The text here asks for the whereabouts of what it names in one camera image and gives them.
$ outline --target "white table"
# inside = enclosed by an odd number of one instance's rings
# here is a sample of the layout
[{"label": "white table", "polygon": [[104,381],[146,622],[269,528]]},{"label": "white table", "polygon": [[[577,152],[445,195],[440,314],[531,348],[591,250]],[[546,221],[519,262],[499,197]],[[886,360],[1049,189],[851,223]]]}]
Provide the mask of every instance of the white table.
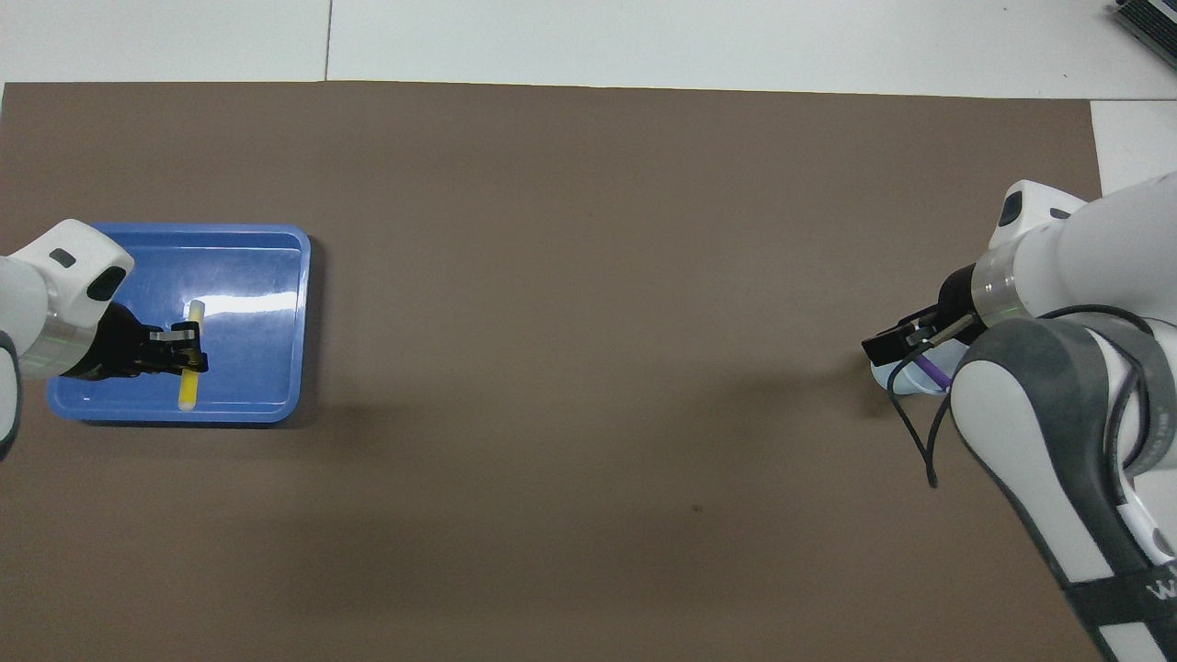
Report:
[{"label": "white table", "polygon": [[1105,191],[1177,170],[1108,0],[7,0],[0,82],[433,80],[1091,99]]}]

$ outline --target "brown paper surface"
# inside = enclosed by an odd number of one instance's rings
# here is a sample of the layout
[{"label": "brown paper surface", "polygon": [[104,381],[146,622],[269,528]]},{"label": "brown paper surface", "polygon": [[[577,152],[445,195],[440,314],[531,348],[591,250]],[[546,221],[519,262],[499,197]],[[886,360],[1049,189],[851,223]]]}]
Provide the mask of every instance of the brown paper surface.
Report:
[{"label": "brown paper surface", "polygon": [[951,431],[926,488],[858,346],[1023,178],[1099,194],[1086,102],[9,84],[4,254],[285,223],[314,271],[278,428],[27,386],[0,657],[1096,660]]}]

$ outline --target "purple stick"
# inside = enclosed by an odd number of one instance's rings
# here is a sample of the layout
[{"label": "purple stick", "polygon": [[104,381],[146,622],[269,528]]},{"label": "purple stick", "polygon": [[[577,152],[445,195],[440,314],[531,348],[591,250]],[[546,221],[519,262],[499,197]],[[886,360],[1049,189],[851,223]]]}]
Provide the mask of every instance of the purple stick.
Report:
[{"label": "purple stick", "polygon": [[936,368],[936,364],[932,363],[929,358],[924,356],[917,356],[916,360],[912,363],[918,365],[919,369],[923,370],[925,375],[932,378],[932,382],[936,382],[937,386],[944,389],[945,391],[949,390],[949,386],[952,385],[952,378],[945,375],[944,371],[940,370],[939,368]]}]

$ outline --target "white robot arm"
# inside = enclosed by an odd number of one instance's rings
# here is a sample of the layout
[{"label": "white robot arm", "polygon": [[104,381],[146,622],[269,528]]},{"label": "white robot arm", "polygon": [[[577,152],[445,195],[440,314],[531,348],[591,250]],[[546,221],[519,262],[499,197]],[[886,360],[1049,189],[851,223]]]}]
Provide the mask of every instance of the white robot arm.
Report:
[{"label": "white robot arm", "polygon": [[73,219],[0,257],[0,459],[19,426],[22,378],[208,370],[199,325],[145,326],[112,302],[132,269],[121,246]]},{"label": "white robot arm", "polygon": [[1090,204],[1019,181],[977,264],[863,343],[896,377],[971,345],[939,366],[957,429],[1108,660],[1177,661],[1177,562],[1133,485],[1177,466],[1175,253],[1177,173]]}]

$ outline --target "yellow stick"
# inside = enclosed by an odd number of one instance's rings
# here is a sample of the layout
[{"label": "yellow stick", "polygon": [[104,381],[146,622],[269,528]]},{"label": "yellow stick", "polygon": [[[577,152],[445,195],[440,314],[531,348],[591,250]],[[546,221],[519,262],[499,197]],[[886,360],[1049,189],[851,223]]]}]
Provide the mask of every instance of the yellow stick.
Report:
[{"label": "yellow stick", "polygon": [[[205,303],[200,299],[192,299],[188,304],[188,322],[204,324]],[[180,411],[192,411],[197,406],[197,379],[199,372],[185,370],[180,373]]]}]

